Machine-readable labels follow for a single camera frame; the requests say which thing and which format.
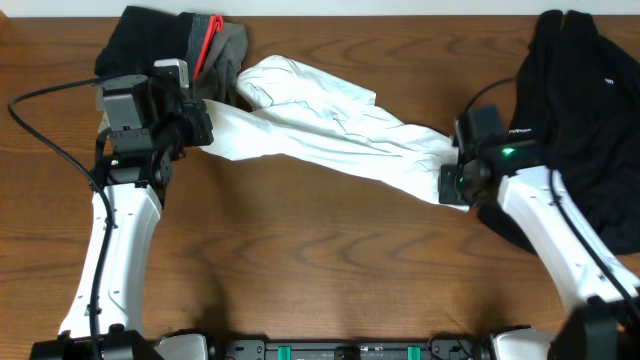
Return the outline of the folded olive grey garment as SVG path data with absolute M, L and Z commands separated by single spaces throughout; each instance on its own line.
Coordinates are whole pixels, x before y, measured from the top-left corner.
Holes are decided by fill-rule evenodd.
M 237 77 L 248 50 L 243 25 L 226 23 L 213 36 L 202 71 L 193 82 L 193 95 L 235 106 Z

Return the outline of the white t-shirt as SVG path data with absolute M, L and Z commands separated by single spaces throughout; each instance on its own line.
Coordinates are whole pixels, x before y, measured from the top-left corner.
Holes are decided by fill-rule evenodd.
M 451 138 L 403 123 L 374 91 L 280 55 L 243 71 L 236 90 L 249 110 L 206 101 L 214 140 L 205 152 L 231 161 L 283 154 L 440 202 L 440 168 L 458 157 Z

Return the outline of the black garment pile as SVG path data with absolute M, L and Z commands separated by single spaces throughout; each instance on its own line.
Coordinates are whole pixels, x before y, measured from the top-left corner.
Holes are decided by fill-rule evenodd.
M 538 17 L 516 82 L 515 135 L 533 135 L 616 255 L 639 250 L 639 64 L 593 17 Z

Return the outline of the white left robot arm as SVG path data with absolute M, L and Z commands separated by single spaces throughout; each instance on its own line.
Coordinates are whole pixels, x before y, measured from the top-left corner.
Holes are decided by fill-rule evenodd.
M 189 95 L 182 64 L 148 75 L 102 78 L 108 126 L 88 171 L 93 225 L 74 302 L 56 339 L 33 359 L 158 359 L 142 335 L 142 297 L 151 239 L 173 162 L 213 141 L 203 101 Z

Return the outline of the folded black garment red trim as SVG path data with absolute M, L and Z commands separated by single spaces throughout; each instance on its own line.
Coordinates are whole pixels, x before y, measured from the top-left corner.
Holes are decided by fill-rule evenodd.
M 220 15 L 128 6 L 122 13 L 106 47 L 95 61 L 97 76 L 151 72 L 158 60 L 179 59 L 187 63 L 189 79 L 202 71 L 216 33 L 224 29 Z

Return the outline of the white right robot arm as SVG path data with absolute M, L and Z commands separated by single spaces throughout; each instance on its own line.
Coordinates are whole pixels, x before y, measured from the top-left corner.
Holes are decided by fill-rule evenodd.
M 639 279 L 604 245 L 535 142 L 511 142 L 499 120 L 471 114 L 459 115 L 454 127 L 458 157 L 440 170 L 440 202 L 500 208 L 533 246 L 568 314 L 556 334 L 532 328 L 491 334 L 484 356 L 638 358 Z

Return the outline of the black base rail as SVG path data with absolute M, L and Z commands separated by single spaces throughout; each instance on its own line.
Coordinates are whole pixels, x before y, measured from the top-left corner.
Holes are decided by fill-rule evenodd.
M 277 342 L 237 340 L 218 349 L 224 360 L 490 360 L 482 342 L 432 337 L 422 342 Z

